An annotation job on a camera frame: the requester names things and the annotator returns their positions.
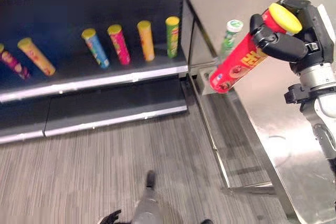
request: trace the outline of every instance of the orange chip can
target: orange chip can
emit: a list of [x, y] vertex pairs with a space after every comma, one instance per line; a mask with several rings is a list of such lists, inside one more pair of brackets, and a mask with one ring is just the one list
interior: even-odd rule
[[152, 61], [155, 58], [154, 45], [152, 37], [151, 23], [147, 20], [138, 23], [138, 31], [141, 39], [143, 56], [146, 61]]
[[44, 54], [35, 46], [31, 38], [20, 40], [17, 47], [46, 75], [52, 76], [56, 69]]

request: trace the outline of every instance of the store shelf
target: store shelf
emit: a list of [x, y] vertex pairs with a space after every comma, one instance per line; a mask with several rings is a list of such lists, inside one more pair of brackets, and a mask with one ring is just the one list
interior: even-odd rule
[[151, 62], [144, 61], [141, 48], [130, 50], [130, 55], [132, 62], [128, 66], [122, 66], [115, 54], [111, 55], [111, 65], [106, 70], [97, 65], [91, 54], [74, 55], [62, 58], [52, 77], [37, 72], [26, 81], [15, 74], [0, 71], [0, 102], [137, 82], [188, 71], [182, 50], [179, 50], [177, 57], [170, 59], [166, 55], [164, 44], [155, 46], [155, 59]]
[[45, 135], [53, 136], [187, 110], [178, 78], [52, 98]]
[[50, 99], [0, 105], [0, 144], [41, 137]]

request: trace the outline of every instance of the green chip can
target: green chip can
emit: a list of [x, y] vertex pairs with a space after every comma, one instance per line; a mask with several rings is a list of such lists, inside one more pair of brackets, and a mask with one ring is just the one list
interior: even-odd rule
[[177, 47], [179, 43], [179, 24], [180, 19], [175, 16], [166, 19], [167, 26], [167, 54], [169, 58], [177, 56]]

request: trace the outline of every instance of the stainless steel table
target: stainless steel table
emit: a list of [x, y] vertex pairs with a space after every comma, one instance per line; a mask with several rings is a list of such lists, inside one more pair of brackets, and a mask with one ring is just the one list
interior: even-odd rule
[[[213, 57], [220, 48], [226, 22], [240, 19], [245, 26], [237, 42], [248, 32], [249, 18], [261, 13], [277, 0], [186, 0], [194, 15], [194, 24], [201, 30]], [[190, 65], [192, 67], [193, 37]], [[333, 202], [336, 199], [333, 176], [324, 159], [311, 126], [299, 112], [299, 105], [287, 105], [287, 87], [298, 83], [288, 63], [266, 59], [235, 85], [228, 94], [197, 95], [209, 138], [218, 159], [222, 176], [232, 190], [277, 194], [288, 218], [300, 223], [336, 223]], [[219, 151], [218, 134], [212, 129], [213, 118], [220, 113], [214, 101], [223, 100], [237, 115], [252, 150], [257, 153], [272, 184], [235, 186], [227, 172], [225, 155]], [[232, 118], [222, 121], [232, 123]]]

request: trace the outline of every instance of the lower shelf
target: lower shelf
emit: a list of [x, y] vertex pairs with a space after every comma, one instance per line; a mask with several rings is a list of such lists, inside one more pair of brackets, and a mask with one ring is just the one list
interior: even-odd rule
[[0, 105], [0, 144], [41, 137], [50, 99]]
[[179, 79], [69, 95], [51, 100], [45, 135], [186, 111]]
[[0, 105], [0, 143], [187, 111], [180, 80], [161, 79]]

